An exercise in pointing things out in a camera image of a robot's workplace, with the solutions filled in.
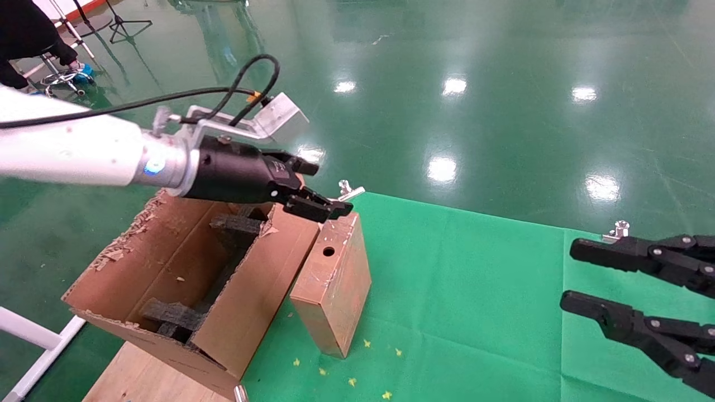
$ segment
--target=wooden block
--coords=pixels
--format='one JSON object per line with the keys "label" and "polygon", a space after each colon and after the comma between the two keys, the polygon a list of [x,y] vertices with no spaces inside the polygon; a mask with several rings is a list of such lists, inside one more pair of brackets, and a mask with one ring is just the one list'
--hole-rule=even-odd
{"label": "wooden block", "polygon": [[231,402],[126,342],[83,402]]}

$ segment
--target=green floor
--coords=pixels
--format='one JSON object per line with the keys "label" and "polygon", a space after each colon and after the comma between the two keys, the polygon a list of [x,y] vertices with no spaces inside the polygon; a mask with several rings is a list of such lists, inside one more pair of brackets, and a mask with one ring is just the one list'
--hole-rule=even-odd
{"label": "green floor", "polygon": [[[228,84],[254,54],[311,120],[309,184],[589,232],[715,232],[715,3],[707,0],[140,0],[132,43],[91,37],[91,107]],[[262,86],[268,69],[248,74]],[[213,105],[217,97],[172,104]],[[236,110],[240,102],[231,103]],[[122,116],[150,125],[153,108]],[[59,296],[147,189],[0,179],[0,305],[53,330]],[[79,401],[120,342],[85,328],[30,401]],[[0,333],[0,395],[39,355]]]}

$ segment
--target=open cardboard box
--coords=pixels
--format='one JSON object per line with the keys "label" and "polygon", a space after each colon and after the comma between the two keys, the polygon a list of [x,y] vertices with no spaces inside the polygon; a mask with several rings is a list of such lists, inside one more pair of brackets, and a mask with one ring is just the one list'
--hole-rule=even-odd
{"label": "open cardboard box", "polygon": [[[220,214],[249,207],[265,222],[244,244],[227,242],[225,233],[209,225]],[[274,205],[239,206],[160,192],[62,300],[78,316],[231,399],[318,230],[316,223]],[[222,271],[235,266],[242,248],[245,255],[223,285]],[[192,307],[217,283],[223,288],[187,343],[157,334],[159,324],[142,317],[152,298]]]}

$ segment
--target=blue shoe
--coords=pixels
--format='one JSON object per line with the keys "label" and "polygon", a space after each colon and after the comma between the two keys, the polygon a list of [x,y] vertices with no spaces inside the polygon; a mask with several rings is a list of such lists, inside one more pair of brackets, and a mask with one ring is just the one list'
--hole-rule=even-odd
{"label": "blue shoe", "polygon": [[[90,65],[87,64],[87,63],[80,63],[79,66],[82,68],[82,69],[79,70],[79,72],[81,72],[81,73],[83,73],[83,74],[86,74],[86,75],[88,75],[88,76],[90,76],[90,77],[93,77],[93,76],[94,76],[94,69],[92,69],[92,66],[90,66]],[[72,79],[72,81],[76,82],[77,84],[87,84],[87,83],[89,83],[89,80],[88,80],[85,76],[82,76],[82,75],[80,75],[80,74],[74,76],[74,78]]]}

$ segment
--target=white metal frame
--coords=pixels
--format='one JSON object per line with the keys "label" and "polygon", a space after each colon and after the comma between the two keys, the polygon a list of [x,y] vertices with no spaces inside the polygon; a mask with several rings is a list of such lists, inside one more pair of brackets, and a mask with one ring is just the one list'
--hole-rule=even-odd
{"label": "white metal frame", "polygon": [[45,351],[35,361],[35,364],[25,373],[20,381],[12,388],[12,391],[2,400],[2,402],[20,402],[25,399],[27,393],[39,381],[49,366],[57,359],[64,348],[79,332],[84,325],[84,319],[76,315],[67,323],[62,332],[54,333],[49,329],[28,320],[22,315],[0,307],[0,330],[15,335],[34,345],[44,348]]}

